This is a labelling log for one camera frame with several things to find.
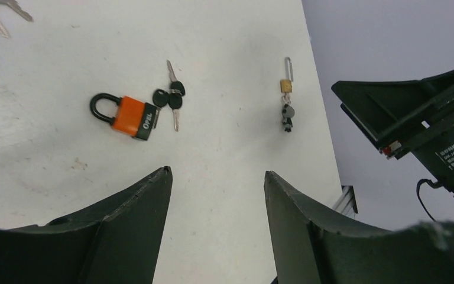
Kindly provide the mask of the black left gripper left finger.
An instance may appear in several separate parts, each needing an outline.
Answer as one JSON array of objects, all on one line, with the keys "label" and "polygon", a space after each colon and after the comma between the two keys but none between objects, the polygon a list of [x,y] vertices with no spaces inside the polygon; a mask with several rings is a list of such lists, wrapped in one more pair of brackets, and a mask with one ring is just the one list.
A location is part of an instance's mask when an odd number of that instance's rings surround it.
[{"label": "black left gripper left finger", "polygon": [[0,230],[0,283],[152,283],[172,183],[161,167],[44,226]]}]

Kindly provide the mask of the silver key with rings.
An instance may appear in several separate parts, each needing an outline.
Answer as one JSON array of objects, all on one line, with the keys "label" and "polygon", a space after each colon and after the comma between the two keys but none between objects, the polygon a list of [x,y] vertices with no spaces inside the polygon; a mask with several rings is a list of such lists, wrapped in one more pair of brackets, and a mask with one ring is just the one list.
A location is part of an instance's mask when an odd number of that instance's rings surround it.
[{"label": "silver key with rings", "polygon": [[291,93],[285,92],[281,97],[281,103],[283,107],[291,104]]}]

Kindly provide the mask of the orange Opel padlock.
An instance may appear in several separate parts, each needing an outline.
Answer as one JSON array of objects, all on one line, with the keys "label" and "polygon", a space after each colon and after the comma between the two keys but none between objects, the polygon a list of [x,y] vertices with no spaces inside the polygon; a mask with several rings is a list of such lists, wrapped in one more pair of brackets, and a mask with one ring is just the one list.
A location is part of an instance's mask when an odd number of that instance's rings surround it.
[{"label": "orange Opel padlock", "polygon": [[[100,100],[112,101],[118,106],[114,117],[98,111],[96,105]],[[143,141],[149,139],[158,112],[158,108],[148,102],[141,102],[128,96],[117,97],[108,93],[95,95],[90,100],[89,109],[95,118],[108,123],[114,130]]]}]

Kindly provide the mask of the brass long-shackle padlock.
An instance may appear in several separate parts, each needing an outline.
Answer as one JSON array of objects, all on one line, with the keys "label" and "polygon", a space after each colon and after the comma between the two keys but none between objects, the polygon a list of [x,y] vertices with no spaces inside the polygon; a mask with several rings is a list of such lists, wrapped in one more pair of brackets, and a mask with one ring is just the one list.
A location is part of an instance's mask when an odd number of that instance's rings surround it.
[{"label": "brass long-shackle padlock", "polygon": [[282,93],[292,93],[293,90],[293,62],[290,57],[284,59],[286,78],[280,80],[280,89]]}]

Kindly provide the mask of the black-headed dark spare key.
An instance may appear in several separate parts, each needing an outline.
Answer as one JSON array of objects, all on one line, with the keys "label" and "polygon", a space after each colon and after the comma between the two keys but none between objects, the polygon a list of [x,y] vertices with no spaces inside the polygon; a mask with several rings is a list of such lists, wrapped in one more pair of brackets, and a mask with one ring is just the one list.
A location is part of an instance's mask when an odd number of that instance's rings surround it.
[{"label": "black-headed dark spare key", "polygon": [[170,93],[173,93],[173,94],[176,94],[179,96],[185,96],[185,94],[186,94],[185,87],[184,87],[183,83],[176,78],[171,61],[169,61],[169,60],[167,60],[167,68],[168,68],[168,73],[169,73],[169,78],[170,78],[170,84],[169,84]]}]

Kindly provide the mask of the black-headed silver spare key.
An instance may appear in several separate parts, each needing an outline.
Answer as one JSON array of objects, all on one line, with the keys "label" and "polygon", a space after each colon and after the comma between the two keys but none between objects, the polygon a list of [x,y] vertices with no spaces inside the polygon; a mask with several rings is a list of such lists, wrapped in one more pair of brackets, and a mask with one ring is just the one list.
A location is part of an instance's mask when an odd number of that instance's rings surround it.
[{"label": "black-headed silver spare key", "polygon": [[179,131],[179,115],[180,115],[180,108],[183,105],[183,98],[181,95],[177,93],[171,93],[169,96],[169,107],[173,110],[173,122],[174,122],[174,130],[176,132]]}]

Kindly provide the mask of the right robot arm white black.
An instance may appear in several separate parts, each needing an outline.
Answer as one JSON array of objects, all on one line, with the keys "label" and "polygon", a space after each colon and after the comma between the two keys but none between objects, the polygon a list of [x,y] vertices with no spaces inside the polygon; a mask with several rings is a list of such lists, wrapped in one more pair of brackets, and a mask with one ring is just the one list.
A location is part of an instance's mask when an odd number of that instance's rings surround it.
[{"label": "right robot arm white black", "polygon": [[454,196],[454,70],[398,82],[341,80],[331,89],[379,153],[413,154],[433,175],[427,184]]}]

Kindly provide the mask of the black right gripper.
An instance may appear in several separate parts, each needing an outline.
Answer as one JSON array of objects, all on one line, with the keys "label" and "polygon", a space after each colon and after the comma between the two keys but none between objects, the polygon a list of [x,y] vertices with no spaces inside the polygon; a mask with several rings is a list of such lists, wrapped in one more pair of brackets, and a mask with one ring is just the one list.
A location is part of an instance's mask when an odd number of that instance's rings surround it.
[{"label": "black right gripper", "polygon": [[338,81],[331,87],[342,109],[376,149],[400,159],[434,147],[454,152],[454,70],[401,82]]}]

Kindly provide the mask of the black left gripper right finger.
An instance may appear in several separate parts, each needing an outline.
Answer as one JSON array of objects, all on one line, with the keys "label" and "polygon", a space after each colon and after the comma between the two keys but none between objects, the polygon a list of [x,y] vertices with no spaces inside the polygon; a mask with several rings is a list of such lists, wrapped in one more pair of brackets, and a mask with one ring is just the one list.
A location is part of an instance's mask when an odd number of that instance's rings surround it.
[{"label": "black left gripper right finger", "polygon": [[278,283],[454,283],[454,222],[389,231],[344,216],[267,172]]}]

